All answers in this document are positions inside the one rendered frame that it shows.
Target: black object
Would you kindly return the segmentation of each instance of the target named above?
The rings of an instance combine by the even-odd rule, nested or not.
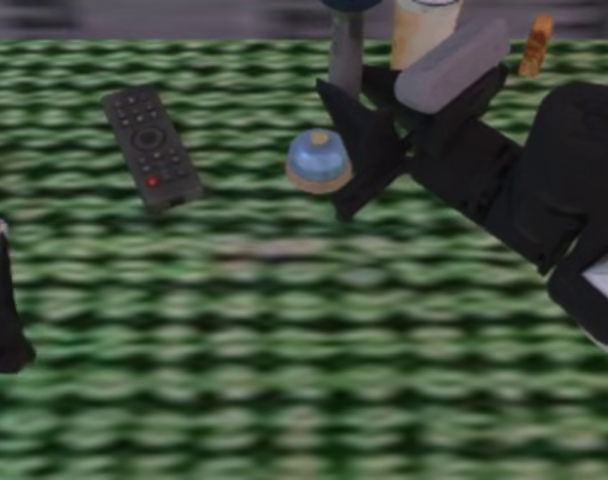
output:
[[[331,201],[348,221],[402,173],[550,275],[549,295],[608,347],[608,299],[583,273],[608,253],[608,87],[576,83],[541,103],[524,147],[486,125],[500,64],[434,115],[395,99],[398,72],[365,67],[372,111],[318,81],[354,167]],[[403,136],[393,135],[396,123]]]
[[[8,239],[0,222],[0,374],[18,373],[35,359],[15,307]]]
[[[146,208],[160,212],[203,195],[200,178],[152,86],[107,95],[102,105]]]

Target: gray background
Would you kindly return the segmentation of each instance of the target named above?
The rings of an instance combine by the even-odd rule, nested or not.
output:
[[[390,38],[393,0],[368,15],[368,34]],[[608,38],[608,0],[465,0],[462,20],[503,16],[514,38],[550,13],[556,38]],[[0,0],[0,38],[326,37],[319,0]]]

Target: remote control button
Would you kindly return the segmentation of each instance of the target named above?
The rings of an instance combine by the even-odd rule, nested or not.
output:
[[[155,188],[160,184],[160,180],[155,175],[149,175],[146,177],[146,185],[149,188]]]
[[[166,136],[159,128],[146,127],[133,135],[133,145],[138,150],[153,150],[164,143]]]

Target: green carpet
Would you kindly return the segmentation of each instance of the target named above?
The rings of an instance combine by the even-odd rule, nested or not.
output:
[[[409,179],[348,226],[291,188],[326,51],[0,42],[0,215],[39,350],[0,377],[0,480],[608,480],[608,356],[529,265]],[[556,44],[488,121],[522,141],[578,79],[608,83],[608,43]],[[210,187],[159,218],[98,103],[145,82]]]

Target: wooden stick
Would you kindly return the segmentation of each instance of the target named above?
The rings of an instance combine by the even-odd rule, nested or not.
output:
[[[416,0],[394,0],[391,68],[404,70],[448,38],[457,24],[464,0],[422,4]]]
[[[540,73],[552,36],[553,17],[550,15],[535,17],[522,54],[522,62],[518,71],[520,76],[535,77]]]

